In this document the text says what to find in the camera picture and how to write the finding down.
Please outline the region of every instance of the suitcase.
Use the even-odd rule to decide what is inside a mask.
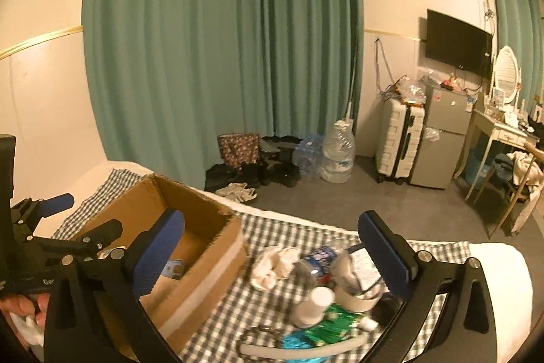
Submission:
[[[377,182],[386,177],[402,185],[412,171],[420,145],[425,109],[404,105],[398,99],[387,99],[376,152]]]

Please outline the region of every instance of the suitcase handle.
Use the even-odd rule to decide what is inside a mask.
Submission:
[[[408,145],[410,144],[410,137],[412,137],[412,133],[408,133],[406,137],[404,138],[404,144],[403,144],[403,153],[401,155],[401,159],[404,160],[406,157],[406,153],[408,152]]]

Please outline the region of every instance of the checkered cloth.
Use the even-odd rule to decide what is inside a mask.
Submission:
[[[72,237],[96,212],[141,178],[128,170],[114,170],[97,192],[66,219],[55,233],[56,238]],[[306,254],[336,238],[344,241],[346,247],[360,242],[357,234],[304,226],[247,213],[238,215],[242,218],[248,255],[252,261],[270,245],[282,248],[298,246],[302,253]],[[470,257],[468,242],[436,245],[409,241],[409,244],[414,251],[425,249],[440,261],[463,263]],[[299,284],[297,276],[293,274],[289,279],[279,281],[270,292],[264,293],[253,289],[248,283],[249,271],[248,267],[245,275],[236,278],[223,301],[213,310],[208,320],[181,352],[180,357],[184,363],[235,363],[238,359],[236,341],[248,328],[267,325],[280,329],[285,334],[294,330],[289,315],[293,307],[304,299],[306,292]],[[444,294],[435,298],[429,316],[405,360],[422,353],[438,320],[444,300]],[[332,357],[329,361],[358,363],[379,337],[378,332],[357,331],[356,334],[366,335],[366,344],[356,350]]]

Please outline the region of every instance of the gray mini fridge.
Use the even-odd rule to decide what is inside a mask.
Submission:
[[[472,106],[464,94],[427,87],[425,121],[410,183],[445,189],[455,173]]]

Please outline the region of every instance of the television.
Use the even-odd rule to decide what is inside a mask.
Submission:
[[[481,28],[427,10],[426,57],[489,78],[492,39]]]

